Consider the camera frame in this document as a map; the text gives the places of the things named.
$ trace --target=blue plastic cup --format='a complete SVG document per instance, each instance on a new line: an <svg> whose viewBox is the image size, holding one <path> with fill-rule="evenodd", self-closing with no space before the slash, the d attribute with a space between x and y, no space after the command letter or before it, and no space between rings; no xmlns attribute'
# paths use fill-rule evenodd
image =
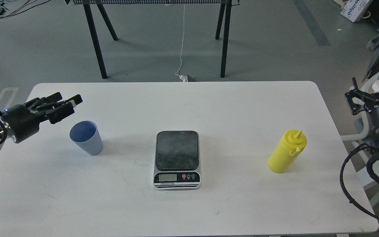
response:
<svg viewBox="0 0 379 237"><path fill-rule="evenodd" d="M96 156L103 150L97 126L92 121L81 121L69 131L69 138L89 155Z"/></svg>

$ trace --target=bottle nozzle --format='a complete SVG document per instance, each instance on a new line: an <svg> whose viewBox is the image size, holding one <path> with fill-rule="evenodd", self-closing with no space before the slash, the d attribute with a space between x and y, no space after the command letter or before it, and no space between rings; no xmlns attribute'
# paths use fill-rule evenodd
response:
<svg viewBox="0 0 379 237"><path fill-rule="evenodd" d="M295 135L295 139L299 139L301 137L302 130L300 130L298 133Z"/></svg>

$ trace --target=scale lcd display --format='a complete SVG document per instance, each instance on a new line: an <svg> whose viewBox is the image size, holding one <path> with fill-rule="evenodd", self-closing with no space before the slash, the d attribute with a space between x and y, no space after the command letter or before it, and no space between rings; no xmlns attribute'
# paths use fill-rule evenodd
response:
<svg viewBox="0 0 379 237"><path fill-rule="evenodd" d="M176 174L159 174L159 181L176 181Z"/></svg>

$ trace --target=bottle cap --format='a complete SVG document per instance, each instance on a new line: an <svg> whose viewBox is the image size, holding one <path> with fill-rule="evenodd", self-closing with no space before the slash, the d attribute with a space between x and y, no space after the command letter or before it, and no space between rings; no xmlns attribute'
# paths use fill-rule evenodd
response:
<svg viewBox="0 0 379 237"><path fill-rule="evenodd" d="M282 138L282 145L289 153L301 153L307 145L307 137L298 130L289 130Z"/></svg>

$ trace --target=white cable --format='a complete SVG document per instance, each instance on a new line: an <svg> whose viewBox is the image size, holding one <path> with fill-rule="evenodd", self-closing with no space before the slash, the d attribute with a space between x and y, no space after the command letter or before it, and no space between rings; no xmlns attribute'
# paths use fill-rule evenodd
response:
<svg viewBox="0 0 379 237"><path fill-rule="evenodd" d="M185 82L185 80L187 80L187 77L183 76L183 75L178 75L178 72L181 70L181 67L182 67L182 50L184 49L184 36L185 36L185 3L184 3L184 16L183 16L183 20L184 20L184 23L183 23L183 28L184 28L184 31L182 33L182 46L181 46L181 55L179 56L179 58L181 59L181 64L179 66L179 69L175 72L175 75L179 76L179 79L181 79L183 82Z"/></svg>

